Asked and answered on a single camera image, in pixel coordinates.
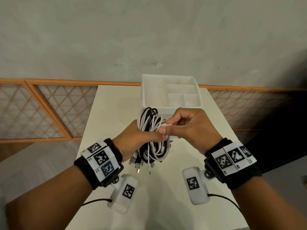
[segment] person's left hand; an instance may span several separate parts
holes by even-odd
[[[122,154],[122,162],[129,160],[133,153],[138,150],[143,144],[148,142],[163,142],[166,136],[157,131],[141,131],[137,126],[137,120],[123,130],[112,141]]]

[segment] wooden floor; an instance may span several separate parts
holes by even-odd
[[[0,162],[18,153],[32,143],[0,143]]]

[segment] tabletop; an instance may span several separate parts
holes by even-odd
[[[207,89],[200,89],[203,109],[217,131],[237,141],[237,137],[217,107]],[[79,148],[80,152],[98,140],[116,137],[138,117],[142,108],[140,86],[100,85],[90,112]],[[238,209],[229,201],[211,197],[208,204],[194,206],[189,199],[182,177],[182,170],[198,166],[204,169],[204,156],[184,139],[176,139],[168,157],[156,163],[149,175],[147,166],[136,173],[129,161],[123,163],[121,174],[132,174],[138,187],[128,212],[124,215],[107,207],[104,201],[81,207],[67,230],[97,229],[214,229],[230,230],[247,227]],[[206,183],[209,193],[234,198],[225,184],[216,178]],[[112,186],[99,187],[87,201],[109,198]]]

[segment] bundle of cables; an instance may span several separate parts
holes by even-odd
[[[146,108],[140,111],[137,125],[142,131],[158,131],[161,126],[168,126],[171,124],[164,123],[165,119],[158,114],[156,108]],[[145,162],[150,168],[154,166],[155,161],[162,162],[168,155],[170,148],[169,136],[164,142],[149,142],[140,147],[130,159],[129,164],[135,163],[137,172],[140,171],[141,165]]]

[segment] person's left arm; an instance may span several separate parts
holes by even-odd
[[[164,140],[166,136],[158,132],[139,130],[134,120],[112,141],[124,162],[144,143]],[[81,170],[71,166],[7,204],[9,229],[65,229],[92,191]]]

